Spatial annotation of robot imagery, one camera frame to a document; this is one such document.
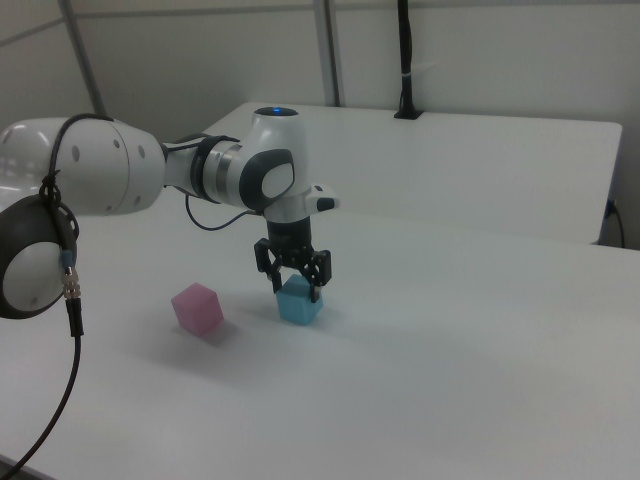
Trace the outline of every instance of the table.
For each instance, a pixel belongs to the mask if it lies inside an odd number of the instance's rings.
[[[206,132],[242,138],[246,103]],[[349,211],[593,243],[622,127],[613,123],[286,105],[307,130],[312,179]]]
[[[204,223],[236,210],[194,202]],[[264,221],[205,233],[171,189],[81,219],[76,389],[30,466],[54,478],[601,479],[640,471],[639,257],[593,245],[328,212],[309,327],[255,271]],[[201,339],[170,298],[216,290]],[[63,304],[0,322],[0,452],[18,458],[72,359]]]

